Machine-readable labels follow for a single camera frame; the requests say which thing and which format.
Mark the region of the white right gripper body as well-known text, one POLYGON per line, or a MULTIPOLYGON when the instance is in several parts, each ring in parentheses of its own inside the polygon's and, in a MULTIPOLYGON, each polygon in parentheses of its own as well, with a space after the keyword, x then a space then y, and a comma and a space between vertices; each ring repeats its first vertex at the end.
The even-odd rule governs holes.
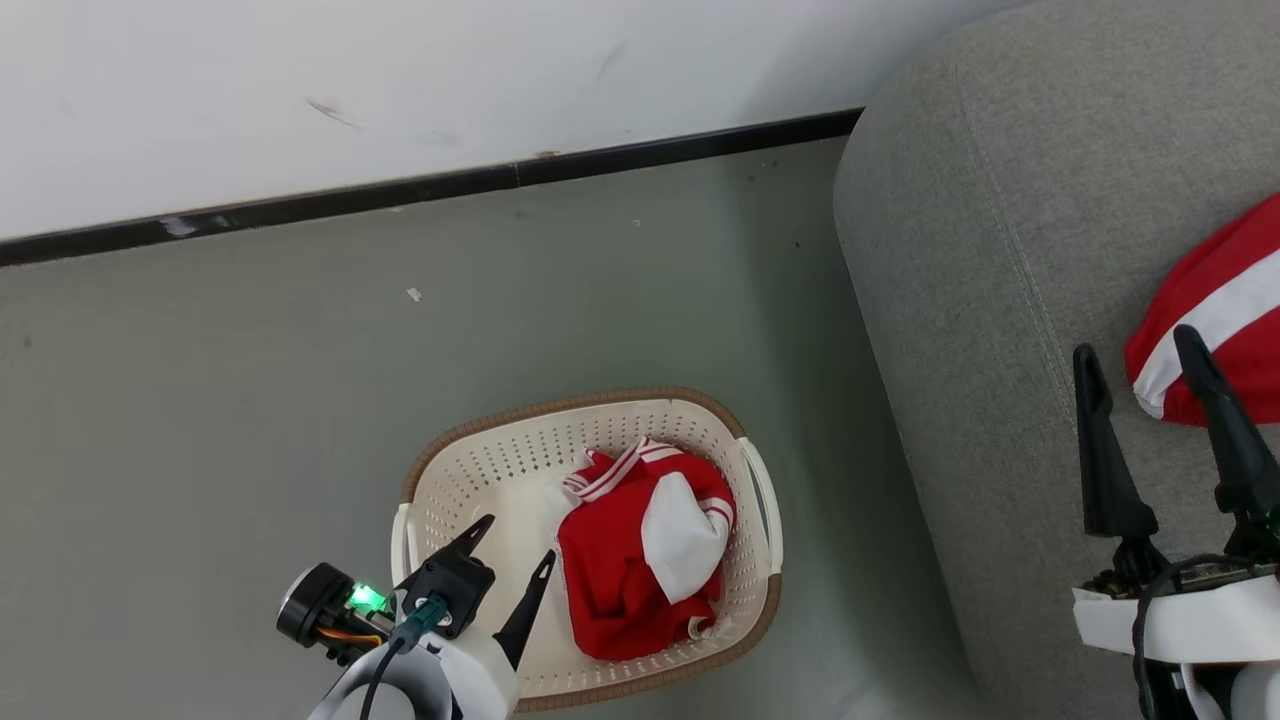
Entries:
POLYGON ((1277 660, 1277 564, 1202 555, 1167 561, 1151 582, 1111 571, 1071 591, 1083 644, 1165 664, 1277 660))

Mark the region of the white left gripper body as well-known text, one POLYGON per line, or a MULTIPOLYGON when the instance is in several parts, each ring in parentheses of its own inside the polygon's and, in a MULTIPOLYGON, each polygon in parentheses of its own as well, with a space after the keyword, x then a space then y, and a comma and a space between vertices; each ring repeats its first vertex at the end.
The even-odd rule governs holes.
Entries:
POLYGON ((444 594, 381 592, 328 562, 284 593, 276 629, 342 674, 311 719, 508 719, 517 682, 498 643, 461 628, 444 594))

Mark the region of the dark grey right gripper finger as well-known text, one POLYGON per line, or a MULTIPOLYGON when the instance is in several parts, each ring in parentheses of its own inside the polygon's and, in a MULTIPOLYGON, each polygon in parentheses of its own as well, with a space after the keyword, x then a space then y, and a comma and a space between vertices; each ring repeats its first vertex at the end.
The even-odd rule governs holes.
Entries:
POLYGON ((1073 378, 1083 530, 1119 542, 1110 573, 1115 582, 1151 582, 1167 566, 1152 543, 1158 521, 1142 501, 1124 457, 1111 421, 1114 397, 1092 345, 1074 348, 1073 378))
POLYGON ((1181 374, 1204 414, 1219 483, 1213 491, 1219 511, 1235 520, 1225 555, 1279 555, 1279 465, 1211 351, 1192 325, 1172 333, 1181 374))

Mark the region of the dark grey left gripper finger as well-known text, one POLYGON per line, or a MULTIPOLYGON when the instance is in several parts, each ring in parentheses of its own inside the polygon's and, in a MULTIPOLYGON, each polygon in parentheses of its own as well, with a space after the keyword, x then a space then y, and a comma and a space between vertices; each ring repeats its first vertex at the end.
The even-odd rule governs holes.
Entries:
POLYGON ((557 552, 548 550, 535 568, 525 592, 503 626, 493 635, 513 670, 518 670, 534 624, 545 597, 557 561, 557 552))
POLYGON ((497 575, 475 550, 497 518, 486 514, 397 582, 398 591, 489 591, 497 575))

